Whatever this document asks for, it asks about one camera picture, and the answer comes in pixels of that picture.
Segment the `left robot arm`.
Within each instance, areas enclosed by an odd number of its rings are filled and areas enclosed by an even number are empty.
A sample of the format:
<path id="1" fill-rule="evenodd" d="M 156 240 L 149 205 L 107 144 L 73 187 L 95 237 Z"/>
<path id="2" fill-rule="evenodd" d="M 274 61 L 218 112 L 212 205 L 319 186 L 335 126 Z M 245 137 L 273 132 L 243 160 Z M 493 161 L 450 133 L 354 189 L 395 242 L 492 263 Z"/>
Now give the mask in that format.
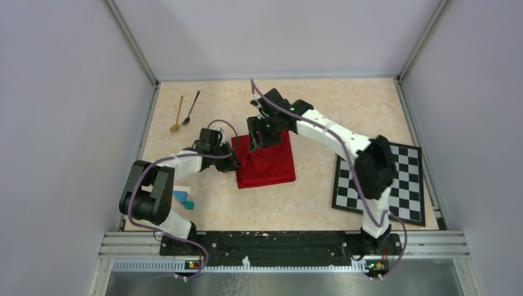
<path id="1" fill-rule="evenodd" d="M 173 190 L 177 180 L 211 166 L 222 173 L 240 169 L 231 144 L 210 128 L 202 128 L 191 147 L 171 157 L 135 161 L 120 197 L 120 213 L 135 226 L 175 237 L 174 246 L 183 255 L 194 253 L 198 239 L 191 233 L 196 227 L 172 209 Z"/>

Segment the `red cloth napkin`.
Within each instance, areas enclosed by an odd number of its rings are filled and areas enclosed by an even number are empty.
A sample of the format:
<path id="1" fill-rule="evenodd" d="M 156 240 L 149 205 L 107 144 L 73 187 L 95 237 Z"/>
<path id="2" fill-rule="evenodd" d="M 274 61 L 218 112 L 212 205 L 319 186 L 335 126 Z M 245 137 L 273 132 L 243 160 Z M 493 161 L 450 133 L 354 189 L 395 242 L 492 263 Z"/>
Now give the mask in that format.
<path id="1" fill-rule="evenodd" d="M 281 133 L 282 142 L 269 148 L 249 151 L 249 136 L 232 138 L 234 155 L 240 163 L 236 171 L 239 189 L 291 183 L 296 180 L 292 146 L 287 131 Z"/>

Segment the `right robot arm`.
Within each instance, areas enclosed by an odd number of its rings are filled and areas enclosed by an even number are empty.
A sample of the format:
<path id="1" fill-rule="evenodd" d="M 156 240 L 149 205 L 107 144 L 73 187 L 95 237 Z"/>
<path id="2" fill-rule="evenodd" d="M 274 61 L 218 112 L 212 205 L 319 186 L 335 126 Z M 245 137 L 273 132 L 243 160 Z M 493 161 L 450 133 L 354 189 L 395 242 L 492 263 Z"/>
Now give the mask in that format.
<path id="1" fill-rule="evenodd" d="M 391 232 L 389 197 L 397 172 L 389 140 L 382 135 L 370 138 L 350 131 L 301 99 L 290 103 L 275 88 L 266 94 L 255 85 L 251 88 L 250 103 L 258 115 L 247 119 L 250 151 L 281 143 L 282 133 L 289 131 L 342 157 L 364 207 L 362 247 L 370 254 L 378 254 L 386 247 Z"/>

